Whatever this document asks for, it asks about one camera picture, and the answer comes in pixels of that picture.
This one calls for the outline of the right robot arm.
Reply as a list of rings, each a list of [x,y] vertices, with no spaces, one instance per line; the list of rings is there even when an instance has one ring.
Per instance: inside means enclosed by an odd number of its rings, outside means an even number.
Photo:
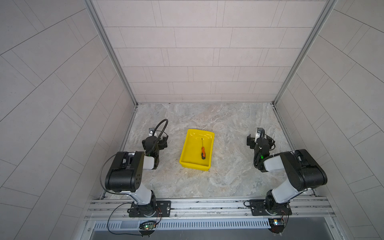
[[[282,184],[267,192],[262,203],[250,201],[249,207],[260,214],[290,215],[289,202],[293,198],[328,182],[325,171],[305,149],[271,155],[275,141],[265,134],[247,136],[247,146],[254,150],[256,169],[262,173],[284,170],[287,175]]]

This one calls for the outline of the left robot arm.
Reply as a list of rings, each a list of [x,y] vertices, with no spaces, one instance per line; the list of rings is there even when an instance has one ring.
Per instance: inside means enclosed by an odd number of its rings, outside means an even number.
[[[118,152],[101,182],[106,191],[115,195],[128,195],[133,199],[129,217],[169,217],[170,201],[157,201],[154,191],[142,184],[143,171],[155,170],[159,165],[159,152],[168,147],[168,137],[147,137],[142,141],[145,152]]]

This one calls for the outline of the orange handled screwdriver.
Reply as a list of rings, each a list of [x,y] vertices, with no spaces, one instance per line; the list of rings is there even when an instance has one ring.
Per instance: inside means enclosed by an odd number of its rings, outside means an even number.
[[[205,147],[204,147],[204,139],[202,139],[202,152],[201,152],[201,157],[203,160],[206,159],[206,152],[205,152]]]

